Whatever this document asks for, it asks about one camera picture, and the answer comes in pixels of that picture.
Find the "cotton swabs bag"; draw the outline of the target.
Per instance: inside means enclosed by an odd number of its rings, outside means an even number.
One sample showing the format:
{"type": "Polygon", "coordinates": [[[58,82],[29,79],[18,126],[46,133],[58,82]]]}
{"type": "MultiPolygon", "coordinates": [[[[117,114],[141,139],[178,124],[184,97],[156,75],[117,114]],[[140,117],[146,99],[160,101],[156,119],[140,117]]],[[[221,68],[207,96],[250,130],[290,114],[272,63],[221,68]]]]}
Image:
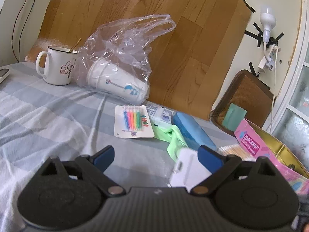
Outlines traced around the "cotton swabs bag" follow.
{"type": "Polygon", "coordinates": [[[217,148],[217,152],[222,156],[235,155],[242,159],[242,161],[255,161],[256,159],[249,153],[243,150],[240,145],[233,144],[217,148]]]}

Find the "green cloth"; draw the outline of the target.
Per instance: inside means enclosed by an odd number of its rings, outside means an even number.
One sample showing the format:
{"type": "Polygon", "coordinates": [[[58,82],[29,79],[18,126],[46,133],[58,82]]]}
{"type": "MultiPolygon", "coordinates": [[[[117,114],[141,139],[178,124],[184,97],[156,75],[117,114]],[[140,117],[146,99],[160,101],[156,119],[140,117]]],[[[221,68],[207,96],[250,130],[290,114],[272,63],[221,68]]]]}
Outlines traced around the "green cloth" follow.
{"type": "Polygon", "coordinates": [[[167,152],[171,159],[176,162],[180,153],[180,150],[183,148],[188,148],[183,135],[180,132],[177,125],[171,125],[168,128],[163,128],[152,124],[152,129],[154,131],[154,137],[161,141],[168,143],[167,152]]]}

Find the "white power adapter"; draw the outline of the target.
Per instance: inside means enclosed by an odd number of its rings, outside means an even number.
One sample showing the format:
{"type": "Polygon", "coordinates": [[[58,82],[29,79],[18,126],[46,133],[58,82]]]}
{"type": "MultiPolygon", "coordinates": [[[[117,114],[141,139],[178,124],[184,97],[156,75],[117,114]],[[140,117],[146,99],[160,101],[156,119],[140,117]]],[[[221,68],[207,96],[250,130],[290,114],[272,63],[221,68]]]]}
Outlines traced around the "white power adapter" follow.
{"type": "Polygon", "coordinates": [[[200,182],[208,178],[211,173],[198,160],[197,151],[183,148],[174,165],[170,177],[170,186],[185,187],[188,192],[200,182]]]}

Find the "blue glasses case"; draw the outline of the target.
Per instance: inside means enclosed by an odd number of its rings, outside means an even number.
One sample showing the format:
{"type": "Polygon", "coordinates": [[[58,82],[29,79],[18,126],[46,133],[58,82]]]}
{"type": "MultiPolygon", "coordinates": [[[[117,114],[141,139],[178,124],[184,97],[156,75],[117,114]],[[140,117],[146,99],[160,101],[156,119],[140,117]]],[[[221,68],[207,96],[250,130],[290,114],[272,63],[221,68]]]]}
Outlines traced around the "blue glasses case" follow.
{"type": "Polygon", "coordinates": [[[216,150],[214,142],[191,115],[176,112],[172,117],[172,124],[179,128],[189,148],[197,151],[200,146],[205,145],[216,150]]]}

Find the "birthday candles pack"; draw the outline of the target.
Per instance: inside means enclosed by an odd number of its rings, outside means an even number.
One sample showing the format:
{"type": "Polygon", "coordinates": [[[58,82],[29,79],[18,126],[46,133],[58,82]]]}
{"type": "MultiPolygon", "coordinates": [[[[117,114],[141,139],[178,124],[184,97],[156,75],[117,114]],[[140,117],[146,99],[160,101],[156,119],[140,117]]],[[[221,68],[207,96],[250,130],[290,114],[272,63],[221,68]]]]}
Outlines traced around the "birthday candles pack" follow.
{"type": "Polygon", "coordinates": [[[154,138],[154,131],[144,105],[115,107],[114,136],[123,139],[154,138]]]}

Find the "pink macaron box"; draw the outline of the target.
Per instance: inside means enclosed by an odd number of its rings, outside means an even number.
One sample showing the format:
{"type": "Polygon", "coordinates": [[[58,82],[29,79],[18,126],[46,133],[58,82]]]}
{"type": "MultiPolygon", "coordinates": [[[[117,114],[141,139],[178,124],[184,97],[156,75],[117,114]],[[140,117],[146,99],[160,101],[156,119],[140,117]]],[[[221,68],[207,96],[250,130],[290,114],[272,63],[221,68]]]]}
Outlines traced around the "pink macaron box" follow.
{"type": "Polygon", "coordinates": [[[285,144],[246,119],[240,122],[234,135],[253,158],[268,157],[297,194],[308,194],[308,170],[285,144]]]}

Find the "teal paper card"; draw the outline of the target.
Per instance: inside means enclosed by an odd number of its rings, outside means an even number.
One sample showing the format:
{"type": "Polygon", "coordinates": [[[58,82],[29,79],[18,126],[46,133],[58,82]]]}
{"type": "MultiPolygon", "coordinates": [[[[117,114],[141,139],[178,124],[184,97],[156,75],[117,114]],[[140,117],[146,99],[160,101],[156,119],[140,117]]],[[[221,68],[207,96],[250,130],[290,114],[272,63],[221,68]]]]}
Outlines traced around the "teal paper card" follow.
{"type": "Polygon", "coordinates": [[[230,104],[222,125],[230,131],[235,131],[246,116],[247,111],[233,103],[230,104]]]}

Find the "tissue packet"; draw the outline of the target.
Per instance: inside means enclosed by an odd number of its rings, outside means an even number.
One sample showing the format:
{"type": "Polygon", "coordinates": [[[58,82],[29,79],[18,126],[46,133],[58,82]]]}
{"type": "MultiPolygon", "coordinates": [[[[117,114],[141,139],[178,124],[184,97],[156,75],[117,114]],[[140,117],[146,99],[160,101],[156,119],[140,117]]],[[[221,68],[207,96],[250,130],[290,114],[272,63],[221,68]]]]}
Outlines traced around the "tissue packet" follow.
{"type": "Polygon", "coordinates": [[[174,111],[151,102],[146,104],[146,109],[154,125],[162,128],[168,128],[172,125],[171,120],[174,111]]]}

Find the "checked blue grey tablecloth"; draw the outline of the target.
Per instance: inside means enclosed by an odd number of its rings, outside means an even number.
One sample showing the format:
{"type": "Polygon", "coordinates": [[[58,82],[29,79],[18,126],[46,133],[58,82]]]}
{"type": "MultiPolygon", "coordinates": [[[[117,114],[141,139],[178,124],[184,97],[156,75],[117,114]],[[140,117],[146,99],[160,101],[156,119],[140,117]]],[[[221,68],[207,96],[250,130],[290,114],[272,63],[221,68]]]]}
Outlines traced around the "checked blue grey tablecloth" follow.
{"type": "Polygon", "coordinates": [[[50,85],[30,62],[8,68],[1,83],[1,231],[23,229],[17,198],[51,156],[70,161],[111,145],[115,159],[105,173],[113,181],[126,189],[169,185],[174,161],[166,142],[114,136],[118,100],[73,83],[50,85]]]}

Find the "white paper cups stack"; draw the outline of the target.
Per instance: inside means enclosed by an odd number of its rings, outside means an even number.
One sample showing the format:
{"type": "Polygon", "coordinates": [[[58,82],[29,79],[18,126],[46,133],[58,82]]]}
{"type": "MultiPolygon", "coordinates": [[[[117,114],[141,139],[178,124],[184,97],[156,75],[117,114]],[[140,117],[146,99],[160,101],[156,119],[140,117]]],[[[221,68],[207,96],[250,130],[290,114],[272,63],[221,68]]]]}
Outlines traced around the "white paper cups stack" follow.
{"type": "Polygon", "coordinates": [[[148,97],[149,85],[118,65],[106,60],[95,62],[86,77],[87,85],[139,105],[148,97]]]}

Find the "frosted glass door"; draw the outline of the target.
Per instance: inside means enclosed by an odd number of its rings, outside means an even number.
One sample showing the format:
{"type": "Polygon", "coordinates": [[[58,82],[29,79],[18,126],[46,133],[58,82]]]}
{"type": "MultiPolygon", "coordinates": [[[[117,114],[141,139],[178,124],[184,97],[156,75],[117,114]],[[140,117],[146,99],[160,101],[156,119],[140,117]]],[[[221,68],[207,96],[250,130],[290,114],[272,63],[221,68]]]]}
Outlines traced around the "frosted glass door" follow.
{"type": "Polygon", "coordinates": [[[274,106],[264,125],[298,157],[308,156],[308,0],[302,0],[295,52],[274,106]]]}

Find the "clear plastic bag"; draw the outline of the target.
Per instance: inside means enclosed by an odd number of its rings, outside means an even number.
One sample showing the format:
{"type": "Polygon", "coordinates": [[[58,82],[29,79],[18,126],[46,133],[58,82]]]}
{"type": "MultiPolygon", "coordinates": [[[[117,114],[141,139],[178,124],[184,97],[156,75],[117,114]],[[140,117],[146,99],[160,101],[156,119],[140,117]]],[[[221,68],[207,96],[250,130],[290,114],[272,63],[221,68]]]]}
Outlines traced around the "clear plastic bag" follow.
{"type": "Polygon", "coordinates": [[[147,82],[149,97],[149,77],[152,72],[148,59],[152,51],[150,44],[175,27],[169,14],[119,19],[99,26],[84,46],[79,48],[73,72],[74,82],[81,88],[119,98],[87,85],[86,77],[91,66],[99,60],[106,60],[147,82]]]}

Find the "white enamel mug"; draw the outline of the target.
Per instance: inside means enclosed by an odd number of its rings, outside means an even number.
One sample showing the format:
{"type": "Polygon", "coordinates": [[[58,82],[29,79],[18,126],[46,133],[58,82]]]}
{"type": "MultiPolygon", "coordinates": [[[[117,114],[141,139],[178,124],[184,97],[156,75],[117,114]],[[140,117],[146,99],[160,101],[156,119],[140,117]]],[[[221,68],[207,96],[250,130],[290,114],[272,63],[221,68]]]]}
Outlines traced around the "white enamel mug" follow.
{"type": "Polygon", "coordinates": [[[68,85],[71,82],[72,71],[79,52],[63,47],[48,47],[41,51],[36,59],[36,72],[51,85],[68,85]],[[40,61],[46,56],[44,71],[40,71],[40,61]]]}

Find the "wooden stick in mug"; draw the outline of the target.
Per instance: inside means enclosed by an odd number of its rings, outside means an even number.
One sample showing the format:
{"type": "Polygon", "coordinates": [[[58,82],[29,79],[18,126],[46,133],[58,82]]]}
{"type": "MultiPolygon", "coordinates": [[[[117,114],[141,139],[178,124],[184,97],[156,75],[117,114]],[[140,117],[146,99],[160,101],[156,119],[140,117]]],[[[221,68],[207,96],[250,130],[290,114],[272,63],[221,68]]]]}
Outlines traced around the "wooden stick in mug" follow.
{"type": "Polygon", "coordinates": [[[80,43],[80,41],[82,40],[82,38],[79,38],[77,40],[77,42],[73,45],[73,47],[71,47],[71,49],[69,50],[69,53],[72,53],[73,50],[77,47],[77,45],[80,43]]]}

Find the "white remote control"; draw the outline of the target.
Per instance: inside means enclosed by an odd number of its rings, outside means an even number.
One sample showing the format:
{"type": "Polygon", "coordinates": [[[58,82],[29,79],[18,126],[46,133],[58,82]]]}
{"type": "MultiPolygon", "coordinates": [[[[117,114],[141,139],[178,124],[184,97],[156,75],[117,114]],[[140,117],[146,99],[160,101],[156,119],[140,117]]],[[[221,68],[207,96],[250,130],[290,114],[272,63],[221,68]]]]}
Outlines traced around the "white remote control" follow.
{"type": "Polygon", "coordinates": [[[10,69],[0,69],[0,83],[2,83],[10,74],[10,69]]]}

